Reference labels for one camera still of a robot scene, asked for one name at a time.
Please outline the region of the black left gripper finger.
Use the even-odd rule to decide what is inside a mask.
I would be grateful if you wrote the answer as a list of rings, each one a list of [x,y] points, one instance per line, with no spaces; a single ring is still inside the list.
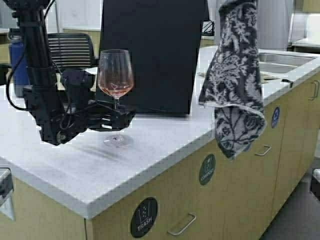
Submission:
[[[118,132],[129,127],[135,114],[134,111],[92,114],[88,117],[87,128],[97,132]]]
[[[132,107],[125,106],[125,105],[118,105],[115,107],[113,102],[106,102],[100,100],[90,100],[86,107],[86,111],[89,114],[96,114],[96,115],[109,115],[113,116],[116,114],[120,115],[136,115],[136,110]]]

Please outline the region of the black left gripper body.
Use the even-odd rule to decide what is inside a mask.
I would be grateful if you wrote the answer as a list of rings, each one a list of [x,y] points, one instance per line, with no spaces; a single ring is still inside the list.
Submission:
[[[51,145],[65,144],[85,132],[86,108],[93,98],[95,76],[82,69],[65,69],[56,83],[27,85],[23,88],[26,110],[33,116],[40,139]]]

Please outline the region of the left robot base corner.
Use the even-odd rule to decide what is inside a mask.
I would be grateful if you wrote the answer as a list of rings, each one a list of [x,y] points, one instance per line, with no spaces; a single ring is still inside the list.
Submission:
[[[14,182],[12,172],[7,167],[0,168],[0,212],[15,221],[13,204]]]

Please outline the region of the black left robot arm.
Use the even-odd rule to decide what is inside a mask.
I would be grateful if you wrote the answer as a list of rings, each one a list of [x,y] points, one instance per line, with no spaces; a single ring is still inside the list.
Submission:
[[[64,90],[57,86],[57,65],[50,52],[44,9],[48,0],[6,0],[17,19],[29,84],[22,89],[25,107],[40,127],[43,142],[65,144],[86,130],[115,132],[127,128],[135,111],[95,99],[94,76],[82,69],[61,73]]]

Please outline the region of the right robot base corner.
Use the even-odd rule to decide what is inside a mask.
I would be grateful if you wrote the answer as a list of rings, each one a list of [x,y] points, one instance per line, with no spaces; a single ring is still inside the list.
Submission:
[[[315,168],[312,170],[311,182],[310,182],[310,192],[320,200],[320,169]]]

